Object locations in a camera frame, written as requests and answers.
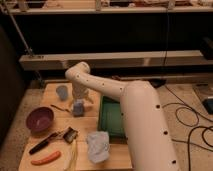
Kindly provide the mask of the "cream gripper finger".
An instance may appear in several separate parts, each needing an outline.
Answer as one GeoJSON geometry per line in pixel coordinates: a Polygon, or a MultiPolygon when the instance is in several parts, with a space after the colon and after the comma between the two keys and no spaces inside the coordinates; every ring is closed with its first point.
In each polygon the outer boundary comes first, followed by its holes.
{"type": "Polygon", "coordinates": [[[70,107],[72,108],[74,103],[76,102],[76,99],[72,99],[71,102],[70,102],[70,107]]]}
{"type": "Polygon", "coordinates": [[[93,99],[92,99],[89,95],[87,95],[86,99],[87,99],[87,101],[89,101],[90,103],[94,104],[93,99]]]}

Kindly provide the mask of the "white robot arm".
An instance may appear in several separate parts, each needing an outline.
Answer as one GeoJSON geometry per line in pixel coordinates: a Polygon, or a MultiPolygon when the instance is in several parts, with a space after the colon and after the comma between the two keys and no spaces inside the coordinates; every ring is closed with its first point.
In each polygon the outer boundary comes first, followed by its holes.
{"type": "Polygon", "coordinates": [[[148,81],[93,76],[86,62],[69,68],[65,76],[120,102],[134,171],[181,171],[158,93],[148,81]]]}

